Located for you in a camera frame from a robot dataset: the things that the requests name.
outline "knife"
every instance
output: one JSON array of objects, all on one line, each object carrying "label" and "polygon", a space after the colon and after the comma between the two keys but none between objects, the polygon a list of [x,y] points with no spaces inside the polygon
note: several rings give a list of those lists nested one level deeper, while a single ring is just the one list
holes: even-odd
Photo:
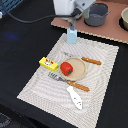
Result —
[{"label": "knife", "polygon": [[73,103],[75,104],[75,106],[81,110],[83,107],[82,107],[82,100],[81,100],[80,96],[73,90],[72,86],[69,86],[67,88],[67,91],[69,92],[71,99],[72,99]]},{"label": "knife", "polygon": [[97,64],[97,65],[101,65],[101,62],[100,61],[97,61],[97,60],[93,60],[93,59],[89,59],[89,58],[85,58],[85,57],[79,57],[77,55],[72,55],[72,54],[69,54],[67,52],[63,52],[61,51],[61,53],[63,53],[64,55],[67,55],[69,57],[78,57],[86,62],[89,62],[89,63],[93,63],[93,64]]}]

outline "tomato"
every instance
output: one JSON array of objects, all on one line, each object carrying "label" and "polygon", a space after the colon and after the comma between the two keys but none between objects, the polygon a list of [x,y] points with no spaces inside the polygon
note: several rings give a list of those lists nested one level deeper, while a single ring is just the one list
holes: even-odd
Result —
[{"label": "tomato", "polygon": [[69,64],[68,62],[63,62],[60,65],[60,69],[62,71],[62,73],[66,76],[70,75],[73,72],[73,67],[71,64]]}]

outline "cable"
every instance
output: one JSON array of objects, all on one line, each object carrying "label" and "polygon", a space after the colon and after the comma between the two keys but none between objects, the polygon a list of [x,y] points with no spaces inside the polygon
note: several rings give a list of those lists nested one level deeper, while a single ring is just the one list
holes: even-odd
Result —
[{"label": "cable", "polygon": [[2,0],[0,0],[0,4],[1,4],[3,10],[4,10],[11,18],[13,18],[14,20],[16,20],[16,21],[18,21],[18,22],[25,23],[25,24],[36,23],[36,22],[39,22],[39,21],[42,21],[42,20],[45,20],[45,19],[48,19],[48,18],[55,18],[55,17],[69,18],[69,17],[73,17],[72,15],[49,15],[49,16],[45,16],[45,17],[42,17],[42,18],[39,18],[39,19],[36,19],[36,20],[33,20],[33,21],[25,21],[25,20],[21,20],[21,19],[16,18],[16,17],[13,16],[10,12],[8,12],[7,9],[6,9],[6,7],[4,6]]}]

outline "plate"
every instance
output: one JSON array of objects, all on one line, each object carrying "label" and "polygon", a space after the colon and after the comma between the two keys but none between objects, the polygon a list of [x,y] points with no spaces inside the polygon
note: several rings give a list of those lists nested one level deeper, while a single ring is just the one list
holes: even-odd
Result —
[{"label": "plate", "polygon": [[65,76],[60,69],[60,74],[63,78],[66,80],[77,81],[85,77],[87,73],[87,66],[82,59],[70,57],[63,62],[68,62],[73,67],[73,72],[68,76]]}]

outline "fabric mat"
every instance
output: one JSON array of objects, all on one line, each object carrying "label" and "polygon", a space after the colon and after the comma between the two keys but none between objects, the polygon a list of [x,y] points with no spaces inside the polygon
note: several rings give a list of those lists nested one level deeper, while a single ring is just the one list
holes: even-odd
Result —
[{"label": "fabric mat", "polygon": [[[78,110],[73,104],[70,95],[66,91],[69,85],[49,78],[48,73],[52,71],[43,66],[37,69],[17,98],[76,127],[95,128],[118,47],[79,37],[76,44],[68,44],[66,40],[67,35],[64,33],[47,58],[60,65],[63,60],[68,58],[61,53],[61,51],[65,51],[102,62],[102,65],[85,62],[87,74],[83,79],[78,80],[77,83],[89,87],[89,92],[74,87],[74,90],[83,101],[83,109]],[[60,76],[59,68],[54,73]]]}]

